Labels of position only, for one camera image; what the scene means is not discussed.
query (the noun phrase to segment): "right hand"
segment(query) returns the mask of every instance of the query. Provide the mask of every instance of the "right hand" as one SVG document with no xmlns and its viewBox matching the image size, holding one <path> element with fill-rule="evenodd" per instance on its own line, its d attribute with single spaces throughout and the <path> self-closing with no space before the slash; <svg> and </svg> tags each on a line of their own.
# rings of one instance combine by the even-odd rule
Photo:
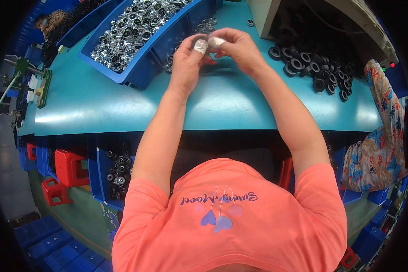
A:
<svg viewBox="0 0 408 272">
<path fill-rule="evenodd" d="M 261 69 L 267 66 L 265 59 L 248 33 L 226 27 L 214 31 L 210 36 L 217 36 L 226 40 L 221 48 L 211 51 L 216 53 L 215 57 L 231 57 L 239 69 L 251 78 L 260 74 Z"/>
</svg>

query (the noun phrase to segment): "orange t-shirt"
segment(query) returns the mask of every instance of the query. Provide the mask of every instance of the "orange t-shirt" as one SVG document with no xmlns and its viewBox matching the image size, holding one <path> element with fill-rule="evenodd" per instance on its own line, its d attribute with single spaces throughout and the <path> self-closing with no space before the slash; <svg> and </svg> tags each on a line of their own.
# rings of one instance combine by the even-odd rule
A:
<svg viewBox="0 0 408 272">
<path fill-rule="evenodd" d="M 181 177 L 168 199 L 130 182 L 112 248 L 114 271 L 209 271 L 240 263 L 267 271 L 333 271 L 345 253 L 346 213 L 332 167 L 316 164 L 295 194 L 226 158 Z"/>
</svg>

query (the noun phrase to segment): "red stool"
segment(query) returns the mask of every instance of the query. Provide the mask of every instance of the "red stool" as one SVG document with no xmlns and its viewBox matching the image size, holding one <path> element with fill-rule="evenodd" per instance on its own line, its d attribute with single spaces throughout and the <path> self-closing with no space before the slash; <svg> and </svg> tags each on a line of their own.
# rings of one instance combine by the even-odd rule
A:
<svg viewBox="0 0 408 272">
<path fill-rule="evenodd" d="M 291 157 L 286 160 L 283 160 L 283 162 L 281 163 L 281 173 L 280 173 L 280 179 L 278 181 L 278 186 L 280 186 L 281 188 L 288 190 L 292 168 L 293 168 L 293 161 Z"/>
<path fill-rule="evenodd" d="M 49 182 L 54 182 L 54 185 L 47 185 L 47 183 Z M 73 203 L 73 201 L 71 199 L 68 199 L 68 196 L 66 195 L 66 186 L 55 180 L 55 178 L 52 177 L 51 179 L 47 179 L 46 181 L 43 181 L 41 185 L 44 193 L 44 198 L 50 206 Z M 55 197 L 59 198 L 60 201 L 53 202 L 53 198 Z"/>
<path fill-rule="evenodd" d="M 66 187 L 75 187 L 89 184 L 88 169 L 82 169 L 82 161 L 86 160 L 86 152 L 73 150 L 73 152 L 58 149 L 54 153 L 56 163 L 56 176 Z"/>
<path fill-rule="evenodd" d="M 340 264 L 346 269 L 350 269 L 357 262 L 357 255 L 355 255 L 352 248 L 347 247 Z"/>
<path fill-rule="evenodd" d="M 27 157 L 29 160 L 36 160 L 36 145 L 27 143 Z"/>
</svg>

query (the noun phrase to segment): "teal workbench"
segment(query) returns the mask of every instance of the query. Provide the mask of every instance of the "teal workbench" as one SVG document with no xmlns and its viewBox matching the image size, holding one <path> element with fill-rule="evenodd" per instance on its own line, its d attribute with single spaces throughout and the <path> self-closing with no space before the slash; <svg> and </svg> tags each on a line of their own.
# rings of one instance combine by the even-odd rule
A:
<svg viewBox="0 0 408 272">
<path fill-rule="evenodd" d="M 237 28 L 252 36 L 266 61 L 310 110 L 321 130 L 373 131 L 382 125 L 365 79 L 354 79 L 352 95 L 343 103 L 338 92 L 332 96 L 326 91 L 316 93 L 309 76 L 287 77 L 284 63 L 267 54 L 274 43 L 260 39 L 255 27 L 246 25 L 252 16 L 244 0 L 224 1 L 216 17 L 217 28 Z M 28 107 L 22 127 L 26 134 L 143 131 L 149 124 L 170 75 L 161 72 L 146 90 L 118 85 L 77 58 L 85 40 L 56 57 L 50 68 L 53 77 L 46 106 L 35 111 Z M 200 72 L 187 102 L 184 129 L 277 129 L 272 111 L 254 81 L 231 58 L 217 62 Z"/>
</svg>

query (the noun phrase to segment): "person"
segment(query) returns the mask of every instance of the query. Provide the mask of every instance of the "person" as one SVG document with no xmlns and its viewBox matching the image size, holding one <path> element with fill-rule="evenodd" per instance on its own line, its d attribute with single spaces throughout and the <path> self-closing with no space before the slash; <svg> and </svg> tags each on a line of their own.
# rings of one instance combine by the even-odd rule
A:
<svg viewBox="0 0 408 272">
<path fill-rule="evenodd" d="M 346 152 L 342 185 L 356 192 L 383 190 L 408 175 L 403 139 L 405 108 L 376 60 L 367 62 L 364 74 L 383 125 Z"/>
<path fill-rule="evenodd" d="M 222 42 L 212 53 L 231 57 L 263 92 L 292 154 L 295 193 L 245 163 L 217 158 L 181 177 L 170 196 L 187 98 L 200 68 L 216 63 L 203 41 L 191 47 L 196 37 L 175 52 L 168 88 L 139 143 L 114 271 L 333 271 L 347 248 L 347 221 L 325 140 L 245 32 L 214 31 L 209 43 Z"/>
<path fill-rule="evenodd" d="M 63 10 L 56 10 L 49 15 L 41 14 L 36 17 L 33 27 L 40 29 L 44 35 L 44 40 L 47 41 L 50 32 L 65 20 L 66 15 Z"/>
</svg>

